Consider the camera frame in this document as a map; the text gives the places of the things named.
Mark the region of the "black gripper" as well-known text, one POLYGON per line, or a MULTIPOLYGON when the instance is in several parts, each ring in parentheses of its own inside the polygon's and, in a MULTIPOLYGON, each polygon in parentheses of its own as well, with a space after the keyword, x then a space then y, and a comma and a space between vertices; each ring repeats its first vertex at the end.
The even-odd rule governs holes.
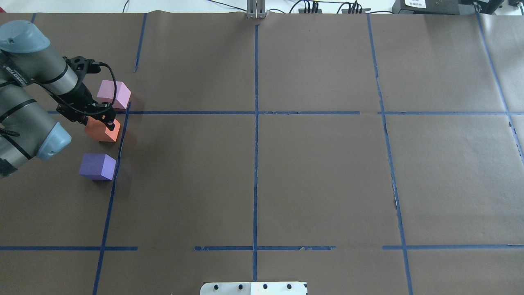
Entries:
POLYGON ((115 110, 109 102, 97 102, 85 84, 79 84, 70 92, 58 95, 57 111, 72 122, 87 124, 88 117, 104 123, 107 129, 114 131, 115 110))

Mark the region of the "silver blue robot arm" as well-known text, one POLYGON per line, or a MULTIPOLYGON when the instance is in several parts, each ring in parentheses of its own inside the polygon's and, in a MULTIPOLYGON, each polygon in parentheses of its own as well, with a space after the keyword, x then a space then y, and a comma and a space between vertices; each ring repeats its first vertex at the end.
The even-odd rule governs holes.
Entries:
POLYGON ((15 173, 37 157, 44 161, 62 151, 71 135, 26 91, 41 86, 57 102, 57 112, 73 123, 100 121, 114 131, 113 102, 96 102, 84 84, 87 74, 96 74, 104 62, 82 56, 61 56, 38 27, 26 20, 13 20, 0 29, 0 123, 1 177, 15 173))

